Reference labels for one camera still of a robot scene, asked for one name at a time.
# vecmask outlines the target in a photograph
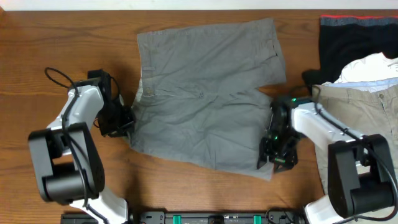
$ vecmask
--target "white wall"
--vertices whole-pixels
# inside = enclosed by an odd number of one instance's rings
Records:
[[[398,0],[0,0],[0,6],[5,11],[398,9]]]

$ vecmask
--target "wood surface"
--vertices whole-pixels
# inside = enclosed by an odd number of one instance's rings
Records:
[[[136,35],[203,24],[273,17],[287,67],[287,84],[262,88],[276,96],[302,84],[301,72],[318,68],[320,14],[388,16],[397,11],[70,11],[0,14],[0,223],[59,223],[65,211],[37,190],[27,137],[59,114],[67,94],[43,70],[74,80],[103,68],[132,103],[140,77]],[[106,184],[135,212],[264,211],[300,208],[323,195],[313,144],[298,147],[299,163],[270,182],[172,162],[134,152],[122,139],[91,133]]]

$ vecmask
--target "robotic arm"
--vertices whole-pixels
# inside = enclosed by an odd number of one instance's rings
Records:
[[[111,97],[112,79],[106,72],[94,70],[88,72],[87,80],[74,83],[55,121],[29,135],[29,148],[43,200],[79,208],[96,223],[132,223],[127,202],[105,186],[103,165],[90,134],[95,119],[103,136],[122,137],[134,130],[135,119],[130,107],[124,106],[120,94]],[[298,162],[295,147],[302,136],[328,150],[329,195],[305,207],[307,223],[331,224],[394,204],[396,189],[391,185],[396,185],[395,173],[388,144],[382,136],[364,136],[349,130],[309,99],[278,98],[271,106],[273,117],[261,141],[258,168],[266,162],[273,162],[276,172],[293,168]],[[73,162],[54,163],[54,159],[69,154],[73,155]],[[359,176],[358,164],[371,166],[370,173]],[[141,216],[141,222],[240,224],[252,220],[254,224],[275,224],[271,220],[277,218],[279,223],[304,222],[303,218],[290,215],[293,213],[286,211],[223,216],[149,212]],[[89,223],[86,217],[65,223],[79,223],[76,220]]]

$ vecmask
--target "stack of clothing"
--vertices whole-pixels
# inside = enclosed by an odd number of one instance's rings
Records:
[[[137,36],[141,80],[132,106],[134,150],[269,180],[257,169],[272,98],[286,82],[272,19],[167,29]]]
[[[383,135],[397,175],[398,18],[322,16],[320,31],[321,68],[304,72],[305,83],[318,85],[319,103],[334,117],[363,134]],[[316,88],[312,91],[313,96],[319,93]],[[327,194],[327,151],[315,150]],[[364,215],[386,217],[392,209]],[[372,222],[359,219],[358,223]],[[398,217],[383,223],[398,223]]]

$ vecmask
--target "khaki shorts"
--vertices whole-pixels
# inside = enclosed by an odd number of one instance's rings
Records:
[[[398,85],[386,90],[370,93],[350,88],[319,86],[321,89],[319,103],[335,118],[352,129],[363,134],[381,134],[390,147],[396,175],[398,174]],[[313,89],[317,97],[318,90]],[[328,156],[326,150],[315,147],[319,174],[327,194]],[[372,217],[385,217],[392,208],[364,214]],[[398,216],[388,222],[398,223]]]

